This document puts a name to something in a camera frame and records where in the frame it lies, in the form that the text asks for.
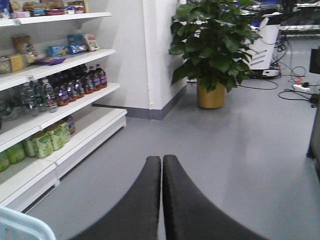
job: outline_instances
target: green package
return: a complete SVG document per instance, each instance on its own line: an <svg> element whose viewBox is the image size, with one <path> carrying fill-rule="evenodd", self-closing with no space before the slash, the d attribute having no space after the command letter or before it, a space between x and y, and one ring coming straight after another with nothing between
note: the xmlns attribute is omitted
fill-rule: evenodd
<svg viewBox="0 0 320 240"><path fill-rule="evenodd" d="M54 151L61 149L65 145L62 129L59 126L51 125L46 129L46 132L50 136Z"/></svg>
<svg viewBox="0 0 320 240"><path fill-rule="evenodd" d="M50 136L44 131L39 131L33 135L32 141L35 155L38 158L44 159L54 152Z"/></svg>
<svg viewBox="0 0 320 240"><path fill-rule="evenodd" d="M22 142L19 142L13 145L12 147L9 147L6 150L6 154L11 164L16 164L26 158L26 153L24 147L22 146Z"/></svg>
<svg viewBox="0 0 320 240"><path fill-rule="evenodd" d="M69 142L71 139L71 134L69 131L69 124L63 120L59 120L55 123L55 125L57 125L57 126L59 126L59 128L61 128L62 138L63 138L64 143Z"/></svg>
<svg viewBox="0 0 320 240"><path fill-rule="evenodd" d="M25 140L23 140L22 145L23 145L25 154L28 157L35 157L36 156L36 151L34 148L34 142L32 140L32 136L29 136Z"/></svg>
<svg viewBox="0 0 320 240"><path fill-rule="evenodd" d="M0 152L0 172L6 170L10 167L10 160L8 158L7 152Z"/></svg>

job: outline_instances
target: blue package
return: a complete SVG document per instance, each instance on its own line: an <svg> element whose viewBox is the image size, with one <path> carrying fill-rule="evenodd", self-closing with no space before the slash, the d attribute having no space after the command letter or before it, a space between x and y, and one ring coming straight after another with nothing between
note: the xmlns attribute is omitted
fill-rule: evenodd
<svg viewBox="0 0 320 240"><path fill-rule="evenodd" d="M56 58L56 57L63 57L67 54L67 48L64 44L59 46L49 46L48 47L49 56Z"/></svg>
<svg viewBox="0 0 320 240"><path fill-rule="evenodd" d="M0 0L0 19L9 19L9 0Z"/></svg>
<svg viewBox="0 0 320 240"><path fill-rule="evenodd" d="M79 44L84 44L85 43L85 37L84 34L73 34L73 35L68 35L68 44L69 45L79 45Z"/></svg>
<svg viewBox="0 0 320 240"><path fill-rule="evenodd" d="M68 46L69 54L79 54L87 51L87 46L85 44L76 44Z"/></svg>

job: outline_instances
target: green can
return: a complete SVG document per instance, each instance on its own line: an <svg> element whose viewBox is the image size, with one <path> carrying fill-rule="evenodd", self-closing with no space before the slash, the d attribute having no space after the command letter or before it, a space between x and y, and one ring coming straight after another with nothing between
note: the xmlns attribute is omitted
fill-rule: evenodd
<svg viewBox="0 0 320 240"><path fill-rule="evenodd" d="M6 150L6 154L11 164L19 163L26 158L26 153L22 145L22 142L19 142L13 145L12 147L9 147Z"/></svg>
<svg viewBox="0 0 320 240"><path fill-rule="evenodd" d="M10 160L6 151L0 152L0 172L10 167Z"/></svg>

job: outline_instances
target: power strip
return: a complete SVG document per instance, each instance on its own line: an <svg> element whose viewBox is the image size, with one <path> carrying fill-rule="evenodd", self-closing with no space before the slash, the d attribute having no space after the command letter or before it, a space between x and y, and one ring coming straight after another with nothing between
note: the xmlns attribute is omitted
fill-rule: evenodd
<svg viewBox="0 0 320 240"><path fill-rule="evenodd" d="M293 86L294 90L296 90L296 91L310 93L310 87L303 87L298 84L293 84L292 86Z"/></svg>

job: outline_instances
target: electrical cord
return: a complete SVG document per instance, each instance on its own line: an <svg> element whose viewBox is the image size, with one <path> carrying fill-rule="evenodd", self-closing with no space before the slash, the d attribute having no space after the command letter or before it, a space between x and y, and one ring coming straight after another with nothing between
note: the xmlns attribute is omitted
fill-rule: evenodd
<svg viewBox="0 0 320 240"><path fill-rule="evenodd" d="M283 93L295 93L305 99L301 99L301 98L287 98L287 97L283 97L281 96L281 94ZM304 91L296 91L296 90L292 90L292 89L284 89L283 91L279 92L278 93L278 97L281 98L281 99L285 99L285 100L293 100L293 101L307 101L307 102L310 102L310 98L308 98L307 96L304 96L303 94L307 94L307 95L310 95L312 96L311 93L308 93L308 92L304 92Z"/></svg>
<svg viewBox="0 0 320 240"><path fill-rule="evenodd" d="M262 79L263 81L267 81L269 83L273 83L275 85L274 88L260 88L260 87L253 87L253 86L243 86L243 85L236 85L237 87L241 87L241 88L246 88L246 89L257 89L257 90L275 90L279 87L279 84L274 82L274 81L271 81L271 80L268 80L268 79Z"/></svg>

